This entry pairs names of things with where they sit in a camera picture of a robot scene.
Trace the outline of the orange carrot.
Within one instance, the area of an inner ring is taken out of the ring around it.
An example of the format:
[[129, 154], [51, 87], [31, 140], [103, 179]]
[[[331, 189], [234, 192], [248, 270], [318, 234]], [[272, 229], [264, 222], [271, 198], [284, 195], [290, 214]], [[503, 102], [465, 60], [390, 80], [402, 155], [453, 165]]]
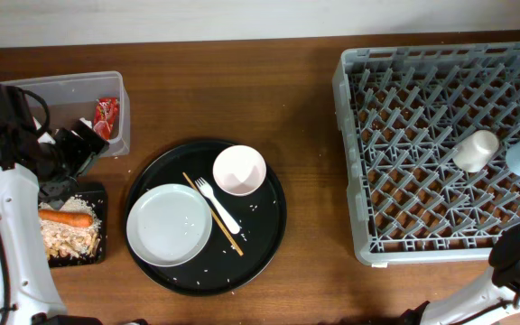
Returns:
[[42, 220], [57, 222], [75, 228], [88, 228], [93, 224], [93, 218], [86, 213], [40, 209], [38, 215]]

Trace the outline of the red snack wrapper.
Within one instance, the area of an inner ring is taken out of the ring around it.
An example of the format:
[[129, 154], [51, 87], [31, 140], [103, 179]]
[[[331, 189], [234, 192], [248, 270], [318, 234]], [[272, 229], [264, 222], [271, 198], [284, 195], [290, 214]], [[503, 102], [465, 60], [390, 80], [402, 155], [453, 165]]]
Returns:
[[93, 130], [104, 140], [109, 140], [119, 114], [119, 99], [103, 97], [97, 100]]

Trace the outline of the white cup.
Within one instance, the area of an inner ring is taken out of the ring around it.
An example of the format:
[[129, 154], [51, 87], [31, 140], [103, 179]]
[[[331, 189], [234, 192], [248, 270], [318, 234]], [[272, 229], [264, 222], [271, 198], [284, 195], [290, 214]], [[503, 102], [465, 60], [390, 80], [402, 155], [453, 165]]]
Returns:
[[488, 130], [478, 130], [455, 146], [452, 160], [464, 172], [479, 172], [499, 149], [499, 140]]

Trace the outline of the rice and food scraps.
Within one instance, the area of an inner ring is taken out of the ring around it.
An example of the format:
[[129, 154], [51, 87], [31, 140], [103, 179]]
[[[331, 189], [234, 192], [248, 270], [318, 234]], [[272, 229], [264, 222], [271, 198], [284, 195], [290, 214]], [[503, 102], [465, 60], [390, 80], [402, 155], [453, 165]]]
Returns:
[[100, 226], [102, 221], [93, 210], [94, 203], [89, 203], [80, 196], [73, 196], [59, 209], [48, 203], [40, 203], [40, 209], [78, 212], [89, 214], [93, 218], [90, 227], [71, 227], [65, 224], [40, 219], [40, 230], [48, 259], [68, 257], [94, 257], [100, 244]]

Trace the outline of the white plate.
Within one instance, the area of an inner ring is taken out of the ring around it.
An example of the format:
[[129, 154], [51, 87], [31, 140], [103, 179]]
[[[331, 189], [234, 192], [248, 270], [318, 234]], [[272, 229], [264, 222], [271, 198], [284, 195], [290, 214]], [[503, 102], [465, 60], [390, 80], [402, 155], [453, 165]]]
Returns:
[[140, 260], [173, 267], [187, 263], [204, 248], [212, 226], [209, 205], [196, 190], [165, 184], [134, 203], [126, 221], [126, 238]]

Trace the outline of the white tissue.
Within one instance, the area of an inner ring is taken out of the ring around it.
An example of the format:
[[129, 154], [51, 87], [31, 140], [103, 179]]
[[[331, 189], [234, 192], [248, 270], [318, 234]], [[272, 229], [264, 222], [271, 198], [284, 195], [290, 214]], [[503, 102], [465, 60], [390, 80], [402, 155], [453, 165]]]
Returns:
[[[35, 125], [40, 128], [42, 125], [39, 123], [39, 121], [34, 117], [33, 122]], [[93, 128], [92, 122], [82, 117], [80, 119], [82, 123], [84, 123], [88, 128]], [[40, 144], [55, 144], [55, 140], [51, 137], [51, 135], [48, 132], [44, 132], [39, 138], [38, 142]]]

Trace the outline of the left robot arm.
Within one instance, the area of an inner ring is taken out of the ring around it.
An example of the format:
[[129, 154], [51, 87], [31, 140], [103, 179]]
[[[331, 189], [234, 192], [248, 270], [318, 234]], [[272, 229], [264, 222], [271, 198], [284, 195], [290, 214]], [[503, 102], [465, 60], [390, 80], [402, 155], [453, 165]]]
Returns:
[[0, 84], [0, 324], [96, 324], [70, 316], [44, 253], [38, 204], [69, 195], [108, 143], [81, 121], [43, 143], [50, 122], [36, 124], [35, 93]]

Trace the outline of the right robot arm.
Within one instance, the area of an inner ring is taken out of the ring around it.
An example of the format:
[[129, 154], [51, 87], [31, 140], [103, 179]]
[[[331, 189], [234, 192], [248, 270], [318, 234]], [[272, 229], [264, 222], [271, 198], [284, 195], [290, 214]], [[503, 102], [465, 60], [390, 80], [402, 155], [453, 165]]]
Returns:
[[[506, 166], [520, 176], [520, 141], [506, 151]], [[489, 267], [445, 300], [407, 310], [395, 324], [493, 324], [520, 313], [520, 224], [492, 248]]]

